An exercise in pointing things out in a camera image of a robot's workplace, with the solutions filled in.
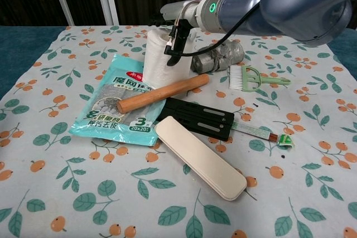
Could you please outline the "chopsticks in clear green wrapper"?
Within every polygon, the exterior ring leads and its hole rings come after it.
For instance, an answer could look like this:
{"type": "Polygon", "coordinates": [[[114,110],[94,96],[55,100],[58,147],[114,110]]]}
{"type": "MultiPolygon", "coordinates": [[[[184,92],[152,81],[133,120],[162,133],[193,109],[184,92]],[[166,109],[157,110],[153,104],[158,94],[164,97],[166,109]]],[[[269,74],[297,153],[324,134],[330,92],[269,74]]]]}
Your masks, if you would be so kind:
{"type": "Polygon", "coordinates": [[[269,130],[264,130],[261,128],[253,127],[244,123],[234,122],[231,126],[233,130],[241,133],[252,135],[254,137],[267,140],[269,142],[274,142],[279,146],[294,148],[295,144],[288,134],[274,134],[269,130]]]}

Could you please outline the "cream oblong cutlery case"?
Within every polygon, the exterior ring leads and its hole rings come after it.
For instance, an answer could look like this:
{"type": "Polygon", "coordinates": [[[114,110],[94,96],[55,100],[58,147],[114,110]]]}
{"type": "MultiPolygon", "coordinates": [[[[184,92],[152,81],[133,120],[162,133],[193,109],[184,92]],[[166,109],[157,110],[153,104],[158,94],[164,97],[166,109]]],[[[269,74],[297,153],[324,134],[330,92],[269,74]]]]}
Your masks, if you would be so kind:
{"type": "Polygon", "coordinates": [[[234,201],[246,189],[247,181],[241,173],[172,116],[159,122],[155,131],[159,139],[223,199],[234,201]]]}

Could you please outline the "floral print tablecloth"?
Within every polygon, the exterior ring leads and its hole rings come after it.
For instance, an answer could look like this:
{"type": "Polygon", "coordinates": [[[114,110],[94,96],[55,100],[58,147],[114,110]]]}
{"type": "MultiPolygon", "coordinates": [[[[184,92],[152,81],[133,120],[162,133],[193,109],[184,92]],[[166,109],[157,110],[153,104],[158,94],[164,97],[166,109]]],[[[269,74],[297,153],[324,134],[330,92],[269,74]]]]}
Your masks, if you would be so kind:
{"type": "Polygon", "coordinates": [[[244,64],[291,85],[244,93],[221,71],[184,95],[295,144],[201,137],[246,178],[235,201],[161,142],[70,134],[113,56],[144,59],[148,31],[67,27],[0,100],[0,238],[357,238],[357,81],[327,46],[234,36],[244,64]]]}

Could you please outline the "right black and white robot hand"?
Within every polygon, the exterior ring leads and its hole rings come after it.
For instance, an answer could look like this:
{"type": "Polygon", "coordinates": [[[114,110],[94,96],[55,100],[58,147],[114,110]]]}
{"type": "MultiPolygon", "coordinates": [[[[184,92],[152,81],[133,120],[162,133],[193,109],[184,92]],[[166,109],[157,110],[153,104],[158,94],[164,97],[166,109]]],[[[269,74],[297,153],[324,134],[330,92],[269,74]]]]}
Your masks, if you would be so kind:
{"type": "Polygon", "coordinates": [[[151,17],[149,26],[172,26],[165,55],[171,58],[167,66],[175,66],[184,54],[191,29],[198,27],[196,9],[202,0],[188,0],[164,5],[158,14],[151,17]]]}

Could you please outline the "grey tape-wrapped bundle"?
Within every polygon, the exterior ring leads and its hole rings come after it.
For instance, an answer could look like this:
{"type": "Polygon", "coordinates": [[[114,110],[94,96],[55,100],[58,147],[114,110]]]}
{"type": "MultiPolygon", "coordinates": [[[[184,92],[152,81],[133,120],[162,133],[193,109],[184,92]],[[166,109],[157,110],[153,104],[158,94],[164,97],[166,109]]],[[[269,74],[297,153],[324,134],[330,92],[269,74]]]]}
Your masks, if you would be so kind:
{"type": "Polygon", "coordinates": [[[238,41],[224,41],[220,46],[192,57],[191,70],[197,74],[222,71],[243,61],[245,52],[238,41]]]}

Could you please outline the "green brush with white bristles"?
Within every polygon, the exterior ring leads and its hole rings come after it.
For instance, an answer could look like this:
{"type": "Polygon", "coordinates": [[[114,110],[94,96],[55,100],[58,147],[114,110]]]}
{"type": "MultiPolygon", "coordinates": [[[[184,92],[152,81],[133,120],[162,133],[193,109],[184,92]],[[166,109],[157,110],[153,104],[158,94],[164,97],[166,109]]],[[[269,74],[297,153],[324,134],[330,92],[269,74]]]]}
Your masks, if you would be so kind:
{"type": "Polygon", "coordinates": [[[290,85],[291,81],[285,78],[264,77],[257,69],[250,66],[230,66],[229,89],[255,92],[263,84],[290,85]]]}

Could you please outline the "black slotted metal plate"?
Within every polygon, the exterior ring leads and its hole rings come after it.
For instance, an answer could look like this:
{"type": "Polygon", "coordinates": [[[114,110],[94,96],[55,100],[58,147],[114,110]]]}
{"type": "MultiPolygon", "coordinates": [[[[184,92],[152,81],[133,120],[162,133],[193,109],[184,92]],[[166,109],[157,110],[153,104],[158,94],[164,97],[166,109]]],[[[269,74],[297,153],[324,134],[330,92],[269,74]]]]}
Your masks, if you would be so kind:
{"type": "Polygon", "coordinates": [[[175,98],[167,98],[159,114],[160,122],[172,116],[187,130],[210,138],[228,141],[234,123],[234,114],[175,98]]]}

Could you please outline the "wooden rolling pin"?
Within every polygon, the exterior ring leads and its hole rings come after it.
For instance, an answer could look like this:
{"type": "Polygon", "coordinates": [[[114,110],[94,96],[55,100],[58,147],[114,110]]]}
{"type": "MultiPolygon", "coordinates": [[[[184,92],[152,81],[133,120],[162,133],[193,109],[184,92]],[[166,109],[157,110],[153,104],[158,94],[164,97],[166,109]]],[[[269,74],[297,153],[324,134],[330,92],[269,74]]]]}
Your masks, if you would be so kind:
{"type": "Polygon", "coordinates": [[[208,82],[209,76],[207,74],[201,74],[186,80],[175,82],[171,85],[130,97],[128,99],[120,100],[117,102],[117,108],[120,113],[125,114],[155,102],[165,100],[177,94],[181,94],[185,91],[206,85],[208,82]]]}

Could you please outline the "teal scouring cloth package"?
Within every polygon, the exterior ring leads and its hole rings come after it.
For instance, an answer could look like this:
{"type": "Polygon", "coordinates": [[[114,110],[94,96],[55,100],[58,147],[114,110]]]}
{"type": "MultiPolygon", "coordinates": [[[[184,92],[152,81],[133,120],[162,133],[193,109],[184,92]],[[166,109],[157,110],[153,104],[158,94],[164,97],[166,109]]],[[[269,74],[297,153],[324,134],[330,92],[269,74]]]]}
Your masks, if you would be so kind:
{"type": "Polygon", "coordinates": [[[111,65],[69,132],[80,137],[152,146],[157,141],[154,123],[165,101],[121,113],[117,102],[151,91],[142,81],[144,63],[114,55],[111,65]]]}

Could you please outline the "white toilet paper roll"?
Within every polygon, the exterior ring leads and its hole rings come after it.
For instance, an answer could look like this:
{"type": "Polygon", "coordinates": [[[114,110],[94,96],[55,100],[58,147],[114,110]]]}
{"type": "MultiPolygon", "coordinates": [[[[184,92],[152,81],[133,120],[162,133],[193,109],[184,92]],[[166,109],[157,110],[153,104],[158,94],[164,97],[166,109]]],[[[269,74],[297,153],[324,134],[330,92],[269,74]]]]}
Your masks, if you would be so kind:
{"type": "Polygon", "coordinates": [[[190,76],[191,57],[182,57],[174,66],[167,66],[170,55],[164,50],[170,30],[155,28],[147,35],[146,54],[144,58],[143,82],[153,89],[158,89],[190,76]]]}

